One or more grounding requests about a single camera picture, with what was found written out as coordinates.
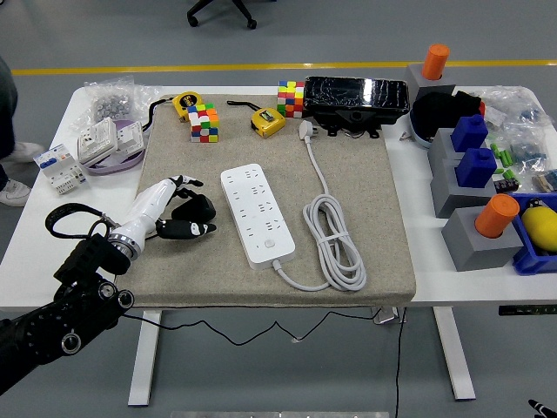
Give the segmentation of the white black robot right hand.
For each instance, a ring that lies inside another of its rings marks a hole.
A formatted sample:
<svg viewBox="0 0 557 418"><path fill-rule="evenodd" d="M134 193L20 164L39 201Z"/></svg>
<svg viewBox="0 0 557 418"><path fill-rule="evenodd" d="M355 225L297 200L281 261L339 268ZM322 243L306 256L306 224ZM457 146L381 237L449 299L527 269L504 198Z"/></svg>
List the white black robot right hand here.
<svg viewBox="0 0 557 418"><path fill-rule="evenodd" d="M557 418L556 411L536 400L530 399L528 404L533 408L536 418Z"/></svg>

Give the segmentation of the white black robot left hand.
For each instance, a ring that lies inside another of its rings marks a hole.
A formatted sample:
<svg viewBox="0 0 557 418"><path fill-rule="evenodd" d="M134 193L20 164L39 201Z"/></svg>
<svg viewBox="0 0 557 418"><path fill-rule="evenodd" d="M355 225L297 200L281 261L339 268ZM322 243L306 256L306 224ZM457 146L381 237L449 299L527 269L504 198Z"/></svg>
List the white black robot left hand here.
<svg viewBox="0 0 557 418"><path fill-rule="evenodd" d="M162 239L195 239L216 231L217 227L210 222L216 215L212 202L188 188L202 184L195 178L178 175L145 189L135 198L126 221L110 234L110 243L134 260L143 252L145 241L152 233ZM175 197L186 200L187 214L162 219L161 215Z"/></svg>

